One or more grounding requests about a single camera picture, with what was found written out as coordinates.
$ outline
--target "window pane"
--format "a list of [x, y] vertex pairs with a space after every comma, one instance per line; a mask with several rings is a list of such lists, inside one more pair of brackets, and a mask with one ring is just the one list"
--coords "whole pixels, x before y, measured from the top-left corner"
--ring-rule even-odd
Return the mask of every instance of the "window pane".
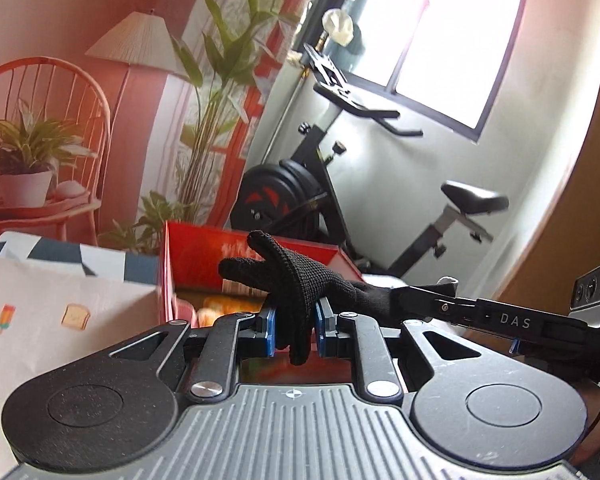
[[346, 72], [387, 85], [398, 58], [413, 34], [424, 0], [346, 0], [354, 22], [347, 48], [331, 42], [326, 53]]
[[520, 0], [430, 0], [397, 92], [475, 128]]

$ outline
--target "window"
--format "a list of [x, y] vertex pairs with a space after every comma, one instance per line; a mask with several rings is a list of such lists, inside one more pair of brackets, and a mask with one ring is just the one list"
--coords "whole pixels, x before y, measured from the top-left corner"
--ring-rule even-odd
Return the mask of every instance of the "window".
[[[318, 3], [306, 25], [312, 13], [323, 12]], [[346, 48], [329, 42], [326, 53], [353, 85], [477, 140], [509, 61], [524, 3], [342, 0], [338, 5], [354, 21], [354, 39]], [[311, 31], [303, 32], [306, 41]]]

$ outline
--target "red box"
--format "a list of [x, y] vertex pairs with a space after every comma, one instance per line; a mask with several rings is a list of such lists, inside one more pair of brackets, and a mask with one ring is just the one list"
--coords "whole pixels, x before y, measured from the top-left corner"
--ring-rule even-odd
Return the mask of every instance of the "red box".
[[[160, 323], [173, 319], [192, 321], [188, 306], [176, 301], [176, 286], [222, 291], [218, 264], [223, 258], [256, 257], [247, 245], [247, 233], [190, 224], [167, 222], [160, 252]], [[287, 249], [304, 254], [341, 274], [346, 280], [362, 281], [362, 275], [336, 246], [276, 238]]]

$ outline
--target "exercise bike seat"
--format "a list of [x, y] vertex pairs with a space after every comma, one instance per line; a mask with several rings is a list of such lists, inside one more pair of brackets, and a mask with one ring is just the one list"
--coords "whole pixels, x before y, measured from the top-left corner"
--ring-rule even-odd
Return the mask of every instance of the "exercise bike seat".
[[440, 189], [465, 215], [481, 215], [504, 211], [509, 208], [506, 195], [447, 180]]

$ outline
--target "floor lamp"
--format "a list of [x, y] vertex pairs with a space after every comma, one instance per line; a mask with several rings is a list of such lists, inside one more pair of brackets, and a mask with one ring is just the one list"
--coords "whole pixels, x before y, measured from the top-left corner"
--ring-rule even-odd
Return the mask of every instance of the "floor lamp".
[[[102, 36], [87, 56], [124, 63], [126, 72], [111, 112], [111, 136], [114, 135], [120, 101], [133, 66], [142, 66], [178, 73], [178, 61], [164, 19], [144, 12], [132, 12]], [[103, 160], [98, 180], [98, 195], [102, 196], [107, 160]]]

